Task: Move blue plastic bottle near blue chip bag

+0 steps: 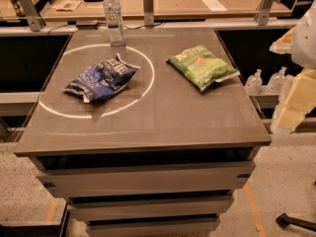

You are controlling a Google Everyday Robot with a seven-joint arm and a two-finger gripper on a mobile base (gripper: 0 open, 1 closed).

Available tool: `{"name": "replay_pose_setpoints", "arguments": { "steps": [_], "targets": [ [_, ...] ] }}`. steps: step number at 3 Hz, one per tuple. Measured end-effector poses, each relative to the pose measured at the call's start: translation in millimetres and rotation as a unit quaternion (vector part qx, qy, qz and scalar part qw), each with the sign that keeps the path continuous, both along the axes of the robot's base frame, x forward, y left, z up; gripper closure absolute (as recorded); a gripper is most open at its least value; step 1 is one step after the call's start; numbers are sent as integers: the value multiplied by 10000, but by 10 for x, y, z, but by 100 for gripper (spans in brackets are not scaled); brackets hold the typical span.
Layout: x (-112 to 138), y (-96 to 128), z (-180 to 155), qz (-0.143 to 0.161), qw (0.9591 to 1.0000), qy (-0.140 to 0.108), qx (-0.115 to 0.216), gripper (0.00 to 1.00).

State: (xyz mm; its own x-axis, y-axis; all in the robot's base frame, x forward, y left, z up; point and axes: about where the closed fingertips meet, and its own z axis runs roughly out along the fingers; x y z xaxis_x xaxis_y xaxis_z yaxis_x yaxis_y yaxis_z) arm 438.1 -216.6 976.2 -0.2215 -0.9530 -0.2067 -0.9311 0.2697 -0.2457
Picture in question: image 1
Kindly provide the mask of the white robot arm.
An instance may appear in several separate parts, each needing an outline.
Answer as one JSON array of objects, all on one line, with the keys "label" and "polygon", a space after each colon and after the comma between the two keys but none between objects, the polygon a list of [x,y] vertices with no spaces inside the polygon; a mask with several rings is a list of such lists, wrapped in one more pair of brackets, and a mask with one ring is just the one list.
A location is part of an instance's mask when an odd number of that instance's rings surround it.
[{"label": "white robot arm", "polygon": [[315,5],[311,6],[295,27],[273,42],[270,51],[287,53],[293,63],[302,67],[296,76],[286,76],[271,124],[274,134],[291,133],[316,108]]}]

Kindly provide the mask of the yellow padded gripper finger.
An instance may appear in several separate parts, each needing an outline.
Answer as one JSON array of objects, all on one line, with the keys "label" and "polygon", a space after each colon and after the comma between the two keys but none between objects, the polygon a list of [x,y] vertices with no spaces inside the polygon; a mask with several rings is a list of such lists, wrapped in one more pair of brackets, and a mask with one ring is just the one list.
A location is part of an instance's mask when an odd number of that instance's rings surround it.
[{"label": "yellow padded gripper finger", "polygon": [[294,30],[295,28],[288,30],[281,38],[274,41],[270,51],[277,54],[291,54]]},{"label": "yellow padded gripper finger", "polygon": [[276,124],[287,130],[295,130],[315,108],[316,69],[304,68],[294,77]]}]

